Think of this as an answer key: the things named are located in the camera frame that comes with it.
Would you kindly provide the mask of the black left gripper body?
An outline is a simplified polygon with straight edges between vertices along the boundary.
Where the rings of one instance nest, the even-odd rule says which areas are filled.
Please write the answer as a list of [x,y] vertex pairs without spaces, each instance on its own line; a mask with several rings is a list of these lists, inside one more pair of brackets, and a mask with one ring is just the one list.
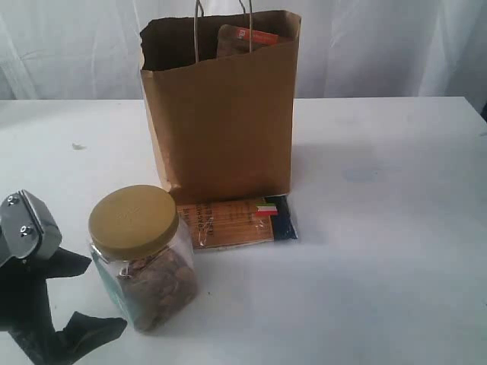
[[54,364],[56,343],[42,264],[9,259],[1,267],[1,330],[34,364]]

